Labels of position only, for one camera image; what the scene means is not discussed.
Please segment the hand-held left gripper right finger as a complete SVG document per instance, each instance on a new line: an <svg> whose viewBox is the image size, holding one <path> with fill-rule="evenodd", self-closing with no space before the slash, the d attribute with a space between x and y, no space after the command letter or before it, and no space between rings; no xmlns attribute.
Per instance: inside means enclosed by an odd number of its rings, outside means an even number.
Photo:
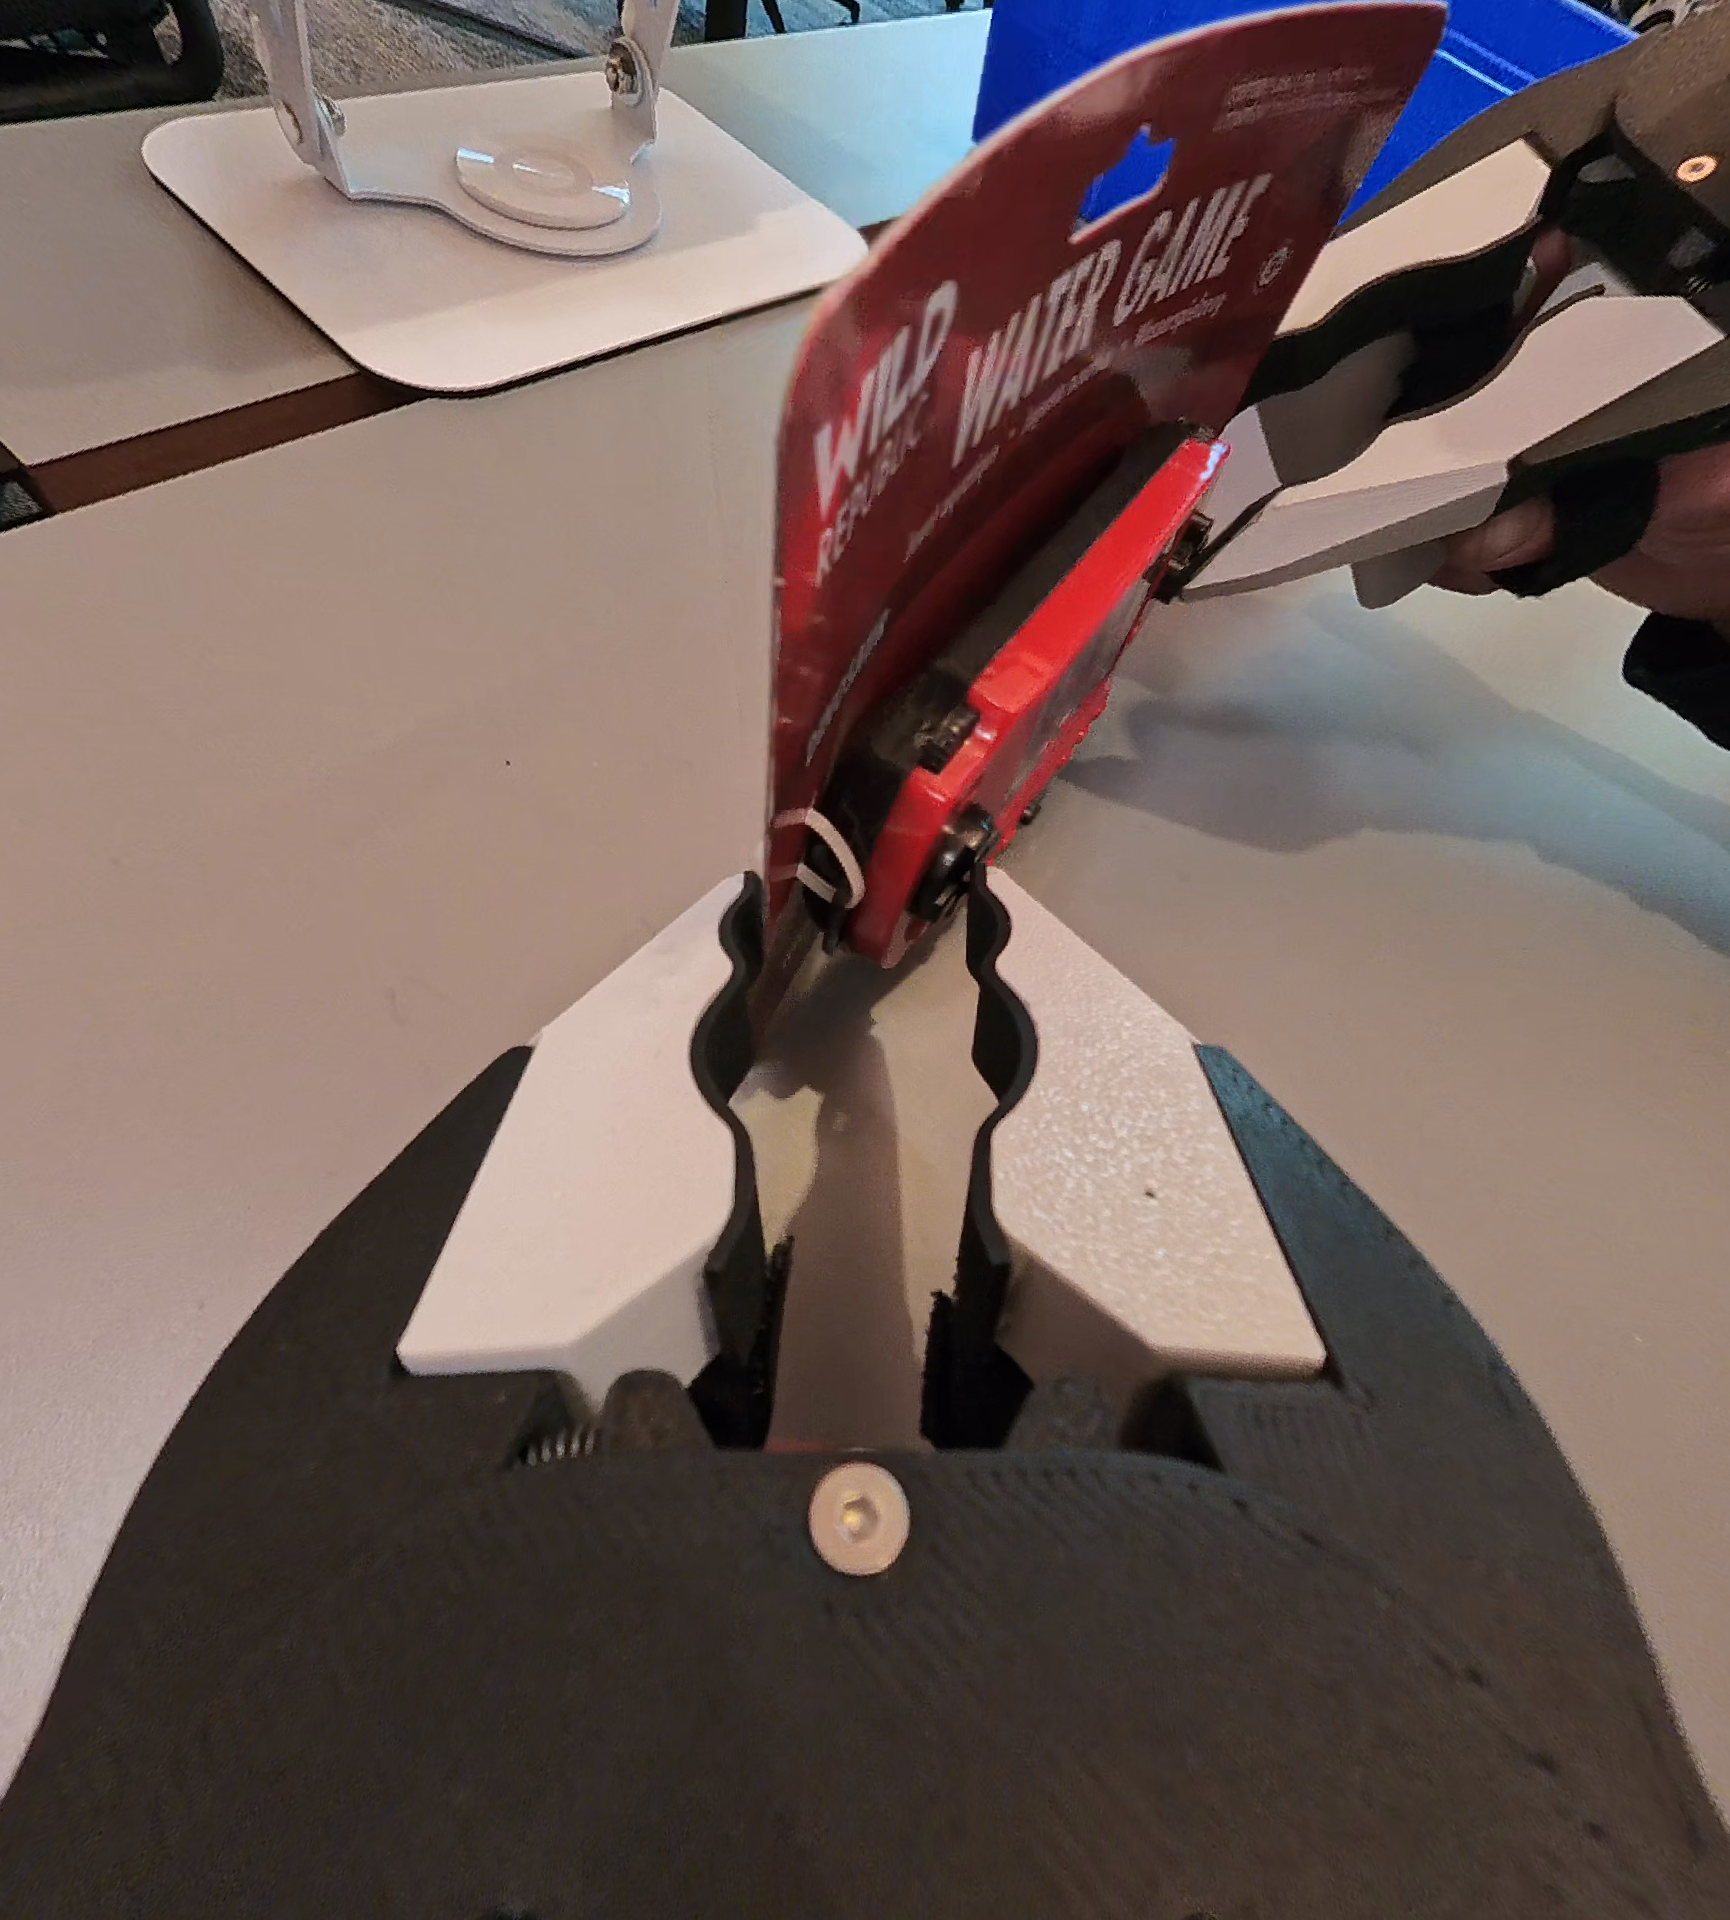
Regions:
<svg viewBox="0 0 1730 1920"><path fill-rule="evenodd" d="M1188 1026L1031 892L964 903L980 1123L922 1434L1003 1449L1078 1383L1120 1434L1179 1381L1311 1383L1326 1348Z"/></svg>

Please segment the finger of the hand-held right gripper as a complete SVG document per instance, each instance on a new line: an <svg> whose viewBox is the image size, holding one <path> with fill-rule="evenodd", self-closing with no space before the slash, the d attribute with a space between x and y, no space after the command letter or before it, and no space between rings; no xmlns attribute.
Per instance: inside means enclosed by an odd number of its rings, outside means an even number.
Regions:
<svg viewBox="0 0 1730 1920"><path fill-rule="evenodd" d="M1551 165L1513 142L1369 208L1318 253L1232 425L1232 497L1343 500L1421 467L1450 500L1551 431L1572 286L1542 266Z"/></svg>
<svg viewBox="0 0 1730 1920"><path fill-rule="evenodd" d="M1385 568L1479 527L1524 451L1637 393L1724 332L1690 301L1575 292L1547 309L1464 396L1379 429L1330 474L1291 478L1302 396L1237 423L1215 530L1183 598L1224 598L1343 565Z"/></svg>

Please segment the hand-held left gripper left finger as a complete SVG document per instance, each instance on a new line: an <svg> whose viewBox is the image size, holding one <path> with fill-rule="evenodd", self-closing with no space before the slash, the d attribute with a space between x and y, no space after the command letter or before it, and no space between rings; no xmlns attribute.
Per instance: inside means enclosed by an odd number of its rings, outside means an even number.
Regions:
<svg viewBox="0 0 1730 1920"><path fill-rule="evenodd" d="M766 1445L789 1256L733 1098L766 892L726 879L550 1021L396 1348L413 1376L550 1373L600 1403L676 1379L711 1438Z"/></svg>

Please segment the red handheld toy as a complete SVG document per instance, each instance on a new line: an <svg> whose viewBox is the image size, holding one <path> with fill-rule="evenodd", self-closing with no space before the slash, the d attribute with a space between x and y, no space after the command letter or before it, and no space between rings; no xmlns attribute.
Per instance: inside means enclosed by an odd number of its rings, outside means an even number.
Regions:
<svg viewBox="0 0 1730 1920"><path fill-rule="evenodd" d="M777 455L778 983L796 940L902 962L1067 768L1446 16L1298 5L1116 55L821 301Z"/></svg>

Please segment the blue plastic bin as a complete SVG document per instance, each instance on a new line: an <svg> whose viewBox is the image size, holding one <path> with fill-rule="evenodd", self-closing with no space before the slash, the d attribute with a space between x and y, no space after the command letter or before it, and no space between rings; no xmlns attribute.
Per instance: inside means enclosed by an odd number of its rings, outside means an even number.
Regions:
<svg viewBox="0 0 1730 1920"><path fill-rule="evenodd" d="M1274 2L997 2L972 135L1157 39L1274 13ZM1346 207L1353 219L1432 147L1515 93L1632 42L1623 5L1449 2L1402 117Z"/></svg>

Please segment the black padded chair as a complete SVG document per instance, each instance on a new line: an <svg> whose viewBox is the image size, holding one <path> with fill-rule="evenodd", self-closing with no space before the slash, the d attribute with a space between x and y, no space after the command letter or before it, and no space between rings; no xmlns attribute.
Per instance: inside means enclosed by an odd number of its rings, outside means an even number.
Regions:
<svg viewBox="0 0 1730 1920"><path fill-rule="evenodd" d="M207 2L0 2L0 127L205 103L223 79Z"/></svg>

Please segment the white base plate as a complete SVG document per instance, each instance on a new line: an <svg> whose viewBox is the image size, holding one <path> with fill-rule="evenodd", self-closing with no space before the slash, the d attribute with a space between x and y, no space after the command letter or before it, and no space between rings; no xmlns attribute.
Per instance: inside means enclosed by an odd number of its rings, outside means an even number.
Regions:
<svg viewBox="0 0 1730 1920"><path fill-rule="evenodd" d="M153 176L363 371L476 394L815 295L863 234L676 93L638 175L660 228L608 258L555 258L424 204L351 203L276 109L160 125Z"/></svg>

